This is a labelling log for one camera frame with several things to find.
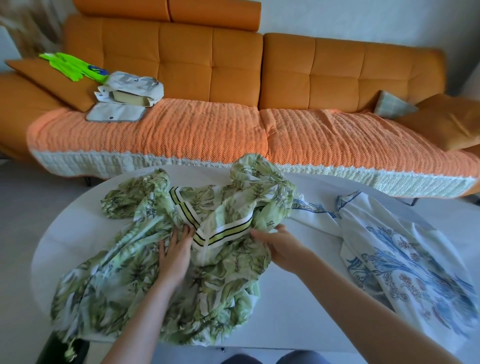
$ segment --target sofa seat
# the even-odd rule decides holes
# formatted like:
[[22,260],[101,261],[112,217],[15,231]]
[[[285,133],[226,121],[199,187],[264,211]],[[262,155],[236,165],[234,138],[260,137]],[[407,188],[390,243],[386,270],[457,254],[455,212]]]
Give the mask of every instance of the sofa seat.
[[267,158],[285,172],[327,174],[402,197],[456,197],[480,177],[480,158],[444,152],[372,113],[260,110]]
[[41,115],[64,104],[14,72],[0,74],[0,84],[0,152],[35,163],[27,147],[27,128]]
[[28,147],[51,173],[111,178],[165,164],[230,167],[245,153],[266,156],[257,108],[163,99],[137,122],[91,122],[61,108],[36,120]]

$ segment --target white wall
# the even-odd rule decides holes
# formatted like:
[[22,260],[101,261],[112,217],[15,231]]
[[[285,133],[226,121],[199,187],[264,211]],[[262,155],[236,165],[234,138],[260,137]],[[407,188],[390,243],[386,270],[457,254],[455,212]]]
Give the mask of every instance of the white wall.
[[458,92],[480,60],[479,0],[260,1],[260,33],[441,48],[451,93]]

